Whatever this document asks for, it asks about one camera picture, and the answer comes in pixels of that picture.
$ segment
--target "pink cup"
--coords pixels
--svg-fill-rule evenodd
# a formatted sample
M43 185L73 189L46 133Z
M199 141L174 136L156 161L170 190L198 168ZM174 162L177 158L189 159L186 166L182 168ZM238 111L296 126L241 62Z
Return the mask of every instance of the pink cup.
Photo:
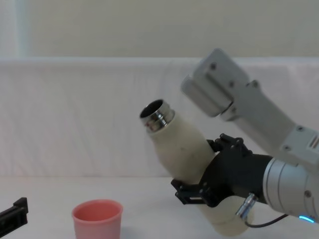
M113 200L92 200L72 211L77 239L120 239L123 206Z

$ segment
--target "cable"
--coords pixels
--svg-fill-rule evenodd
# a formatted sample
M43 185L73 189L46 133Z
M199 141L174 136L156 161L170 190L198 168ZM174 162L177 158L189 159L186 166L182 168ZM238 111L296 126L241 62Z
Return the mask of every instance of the cable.
M276 218L276 219L274 219L274 220L272 220L272 221L270 221L270 222L264 223L264 224L251 225L251 224L249 224L248 222L245 222L245 225L248 226L248 227L250 227L250 228L264 228L264 227L266 227L266 226L270 226L270 225L272 225L272 224L274 224L274 223L276 223L276 222L278 222L278 221L284 219L284 218L287 217L287 216L288 216L287 214L283 214L283 215L281 215L280 217L278 217L278 218Z

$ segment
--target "table surface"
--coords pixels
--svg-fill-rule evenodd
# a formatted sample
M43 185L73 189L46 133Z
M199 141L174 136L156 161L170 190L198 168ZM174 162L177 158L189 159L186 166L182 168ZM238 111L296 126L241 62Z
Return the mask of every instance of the table surface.
M196 206L174 196L170 178L24 178L0 179L0 210L27 197L28 224L6 239L74 239L71 210L92 199L114 199L124 206L121 239L222 239ZM254 223L279 213L257 204ZM319 226L288 217L262 229L249 229L239 239L314 239Z

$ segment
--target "bottle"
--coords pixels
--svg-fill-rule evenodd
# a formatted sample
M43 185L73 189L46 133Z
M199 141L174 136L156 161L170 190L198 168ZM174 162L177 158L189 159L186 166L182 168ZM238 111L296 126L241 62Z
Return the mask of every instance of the bottle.
M200 131L184 121L163 100L156 100L146 106L140 119L154 144L159 161L170 175L183 183L199 183L215 156ZM248 228L235 215L243 202L243 198L232 196L215 208L197 206L219 234L231 237ZM249 223L253 220L252 211L248 215Z

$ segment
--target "black plastic object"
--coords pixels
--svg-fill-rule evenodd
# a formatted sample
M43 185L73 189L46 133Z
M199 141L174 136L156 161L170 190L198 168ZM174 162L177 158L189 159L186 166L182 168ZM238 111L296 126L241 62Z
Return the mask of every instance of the black plastic object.
M215 141L208 140L208 143L219 153L206 168L199 184L187 185L175 179L171 182L180 201L216 207L227 197L246 198L249 193L254 193L259 202L266 204L263 177L272 157L253 154L242 138L225 134Z
M13 207L0 213L0 238L27 224L28 202L20 198Z

